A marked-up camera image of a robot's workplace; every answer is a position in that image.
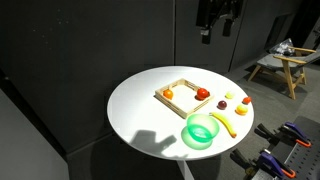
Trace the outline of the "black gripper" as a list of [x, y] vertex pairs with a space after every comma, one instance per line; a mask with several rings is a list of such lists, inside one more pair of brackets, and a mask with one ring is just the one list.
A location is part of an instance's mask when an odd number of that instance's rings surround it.
[[240, 16], [243, 0], [199, 0], [196, 25], [201, 27], [202, 43], [211, 42], [211, 28], [220, 19], [225, 17], [223, 35], [231, 35], [231, 27]]

